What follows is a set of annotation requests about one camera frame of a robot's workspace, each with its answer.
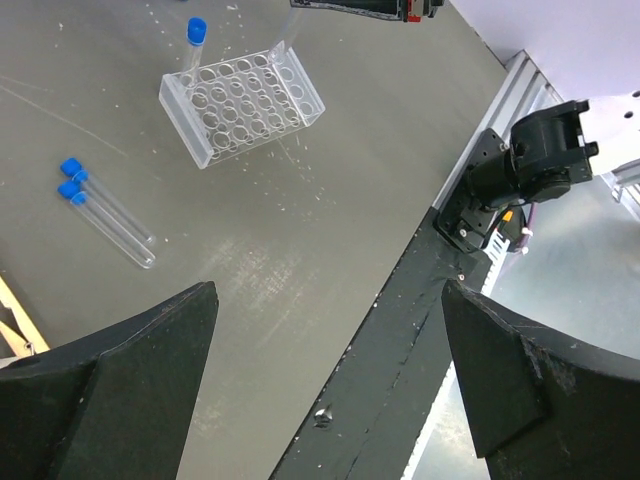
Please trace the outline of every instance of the clear test tube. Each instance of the clear test tube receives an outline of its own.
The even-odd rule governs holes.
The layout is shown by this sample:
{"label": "clear test tube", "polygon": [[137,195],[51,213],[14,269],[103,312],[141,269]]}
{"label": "clear test tube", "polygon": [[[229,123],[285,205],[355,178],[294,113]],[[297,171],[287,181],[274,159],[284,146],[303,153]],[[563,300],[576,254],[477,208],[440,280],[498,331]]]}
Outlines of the clear test tube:
{"label": "clear test tube", "polygon": [[58,193],[69,200],[71,205],[95,226],[105,237],[111,240],[129,258],[142,268],[151,268],[156,257],[131,233],[118,223],[98,202],[73,181],[58,187]]}
{"label": "clear test tube", "polygon": [[199,17],[189,19],[187,25],[187,51],[183,56],[182,84],[191,87],[197,83],[197,70],[200,67],[202,47],[207,35],[207,22]]}
{"label": "clear test tube", "polygon": [[304,8],[291,8],[289,10],[287,20],[280,30],[278,38],[276,38],[271,49],[269,49],[269,57],[273,61],[281,63],[278,62],[278,60],[291,48],[293,41],[298,36],[308,16],[309,12]]}
{"label": "clear test tube", "polygon": [[138,220],[122,203],[100,182],[95,175],[89,174],[82,164],[75,158],[62,162],[60,170],[80,185],[100,206],[118,223],[129,230],[131,234],[145,245],[153,245],[156,237]]}

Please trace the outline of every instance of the gray table surface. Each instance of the gray table surface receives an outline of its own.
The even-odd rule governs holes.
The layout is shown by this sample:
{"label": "gray table surface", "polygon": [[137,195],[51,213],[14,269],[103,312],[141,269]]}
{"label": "gray table surface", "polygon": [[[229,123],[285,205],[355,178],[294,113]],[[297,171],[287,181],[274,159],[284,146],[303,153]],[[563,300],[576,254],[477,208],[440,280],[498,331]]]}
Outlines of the gray table surface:
{"label": "gray table surface", "polygon": [[[268,48],[285,0],[4,0],[0,262],[57,346],[199,280],[221,308],[180,470],[266,478],[505,72],[457,12],[315,12],[295,42],[327,111],[204,171],[157,99],[190,16],[203,63]],[[76,156],[156,233],[142,271],[55,189]]]}

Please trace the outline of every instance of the bolt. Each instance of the bolt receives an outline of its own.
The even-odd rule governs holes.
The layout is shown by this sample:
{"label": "bolt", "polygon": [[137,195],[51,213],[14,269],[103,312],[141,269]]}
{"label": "bolt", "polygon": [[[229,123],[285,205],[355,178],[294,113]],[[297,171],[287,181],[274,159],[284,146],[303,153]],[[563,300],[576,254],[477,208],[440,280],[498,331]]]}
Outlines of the bolt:
{"label": "bolt", "polygon": [[321,408],[318,410],[313,416],[315,420],[314,427],[320,429],[327,429],[331,426],[331,422],[333,421],[333,413],[331,412],[331,405],[327,408]]}

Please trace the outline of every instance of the black beam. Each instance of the black beam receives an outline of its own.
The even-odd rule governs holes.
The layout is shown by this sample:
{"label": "black beam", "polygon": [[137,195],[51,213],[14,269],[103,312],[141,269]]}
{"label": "black beam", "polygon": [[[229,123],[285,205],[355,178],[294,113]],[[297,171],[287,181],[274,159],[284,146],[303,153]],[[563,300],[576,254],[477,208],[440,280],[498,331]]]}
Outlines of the black beam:
{"label": "black beam", "polygon": [[427,212],[271,478],[400,478],[451,362],[440,302],[448,279],[480,289],[490,267]]}

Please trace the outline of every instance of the white wall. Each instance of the white wall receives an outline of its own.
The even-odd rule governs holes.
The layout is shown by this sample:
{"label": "white wall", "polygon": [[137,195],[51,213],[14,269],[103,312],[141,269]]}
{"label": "white wall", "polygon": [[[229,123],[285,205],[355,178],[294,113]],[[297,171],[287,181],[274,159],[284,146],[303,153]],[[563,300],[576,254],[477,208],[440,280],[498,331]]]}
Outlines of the white wall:
{"label": "white wall", "polygon": [[640,0],[451,3],[502,61],[527,50],[567,100],[640,89]]}

